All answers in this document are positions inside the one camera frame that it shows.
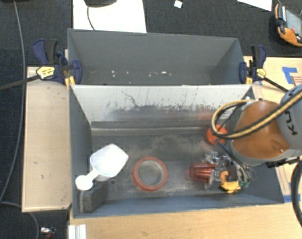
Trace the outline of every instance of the orange device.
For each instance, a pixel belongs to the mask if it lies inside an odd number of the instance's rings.
[[[275,7],[275,18],[280,37],[294,46],[302,47],[302,20],[281,4]]]

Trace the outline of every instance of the blue clamp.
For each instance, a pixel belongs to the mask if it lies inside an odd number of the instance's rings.
[[[253,60],[250,60],[250,66],[247,67],[246,62],[244,61],[241,62],[239,66],[239,78],[242,84],[246,82],[246,78],[251,78],[253,82],[264,79],[259,76],[257,70],[263,68],[267,56],[266,49],[262,45],[252,45],[251,50]]]
[[[34,56],[40,61],[42,66],[50,65],[55,68],[55,76],[50,78],[61,84],[65,84],[65,79],[73,76],[76,84],[80,84],[82,78],[82,67],[79,60],[73,60],[68,65],[68,60],[61,51],[56,52],[56,40],[40,39],[32,45]]]

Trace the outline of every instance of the black carpet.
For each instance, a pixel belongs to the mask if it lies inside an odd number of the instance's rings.
[[[147,31],[237,37],[244,55],[251,55],[250,45],[261,44],[268,56],[302,57],[302,48],[280,40],[275,32],[274,14],[238,3],[236,0],[143,0]],[[299,12],[302,0],[284,0]],[[67,28],[72,27],[72,0],[16,0],[24,37],[27,65],[37,64],[31,46],[34,41],[57,39],[58,49],[67,48]],[[22,53],[12,1],[0,0],[0,84],[22,78]],[[0,194],[12,162],[21,107],[21,87],[0,92]],[[22,146],[4,201],[21,203]],[[67,212],[36,213],[39,225],[55,226],[54,238],[66,238]],[[0,208],[0,238],[34,238],[32,219],[13,207]]]

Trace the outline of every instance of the metal bracket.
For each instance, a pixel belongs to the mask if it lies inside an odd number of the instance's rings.
[[[68,226],[68,239],[87,239],[87,225]]]

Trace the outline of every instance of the gray bin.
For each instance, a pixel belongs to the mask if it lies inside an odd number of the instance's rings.
[[[234,195],[219,190],[218,184],[205,189],[188,177],[191,163],[216,150],[205,137],[209,115],[224,103],[252,97],[249,86],[234,85],[238,74],[233,72],[243,60],[237,39],[69,30],[68,41],[69,59],[80,59],[84,70],[82,84],[69,92],[74,218],[284,202],[275,170],[264,165],[254,167],[249,188]],[[157,46],[161,52],[140,52]],[[224,51],[218,58],[214,50]],[[150,63],[159,74],[149,76]],[[87,174],[89,156],[110,143],[122,148],[129,160],[108,181],[106,201],[93,213],[81,213],[75,178]],[[165,163],[168,179],[161,189],[148,193],[135,186],[132,169],[150,155]]]

